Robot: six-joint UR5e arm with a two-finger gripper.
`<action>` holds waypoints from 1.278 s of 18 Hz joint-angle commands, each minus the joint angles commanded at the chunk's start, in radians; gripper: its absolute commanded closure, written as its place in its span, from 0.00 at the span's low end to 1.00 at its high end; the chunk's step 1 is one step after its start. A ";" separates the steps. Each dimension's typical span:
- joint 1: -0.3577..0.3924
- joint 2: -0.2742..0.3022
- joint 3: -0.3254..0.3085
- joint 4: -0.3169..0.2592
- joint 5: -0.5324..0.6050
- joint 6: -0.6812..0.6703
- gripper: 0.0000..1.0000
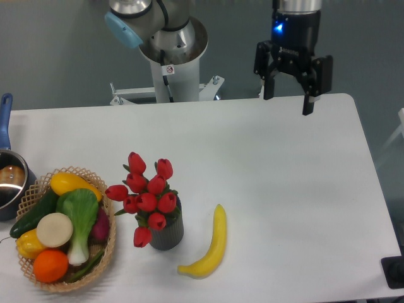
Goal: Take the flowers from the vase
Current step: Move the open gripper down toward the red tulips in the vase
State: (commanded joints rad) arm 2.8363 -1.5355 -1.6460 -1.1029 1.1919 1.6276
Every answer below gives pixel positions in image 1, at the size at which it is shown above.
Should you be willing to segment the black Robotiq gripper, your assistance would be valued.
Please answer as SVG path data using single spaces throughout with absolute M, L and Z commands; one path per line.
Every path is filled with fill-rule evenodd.
M 278 71 L 287 74 L 297 71 L 297 80 L 304 91 L 304 116 L 312 114 L 316 99 L 332 88 L 333 56 L 313 59 L 320 18 L 320 10 L 291 12 L 274 9 L 271 39 L 256 46 L 253 71 L 264 81 L 263 98 L 274 97 Z

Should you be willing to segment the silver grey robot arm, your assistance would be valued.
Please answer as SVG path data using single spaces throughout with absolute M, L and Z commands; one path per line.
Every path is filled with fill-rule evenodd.
M 148 60 L 158 103 L 215 100 L 223 78 L 199 81 L 199 60 L 208 46 L 203 24 L 189 12 L 189 1 L 111 1 L 104 20 L 120 43 L 139 49 Z M 333 58 L 318 57 L 321 1 L 273 1 L 271 37 L 259 42 L 254 74 L 260 97 L 273 98 L 275 76 L 293 76 L 304 92 L 302 113 L 331 90 Z

